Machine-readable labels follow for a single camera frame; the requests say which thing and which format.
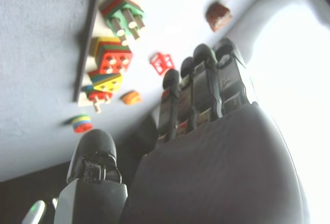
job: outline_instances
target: yellow disc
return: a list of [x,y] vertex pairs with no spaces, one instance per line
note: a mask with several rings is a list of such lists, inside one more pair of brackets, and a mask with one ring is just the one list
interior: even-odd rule
[[76,122],[84,121],[84,120],[91,120],[91,118],[89,116],[76,117],[74,120],[71,121],[71,123],[75,124]]

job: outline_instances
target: stacked disc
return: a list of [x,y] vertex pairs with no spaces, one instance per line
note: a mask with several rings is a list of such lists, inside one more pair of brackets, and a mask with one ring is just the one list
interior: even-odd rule
[[86,132],[93,128],[91,118],[85,114],[74,117],[71,121],[71,124],[73,126],[74,132],[76,133]]

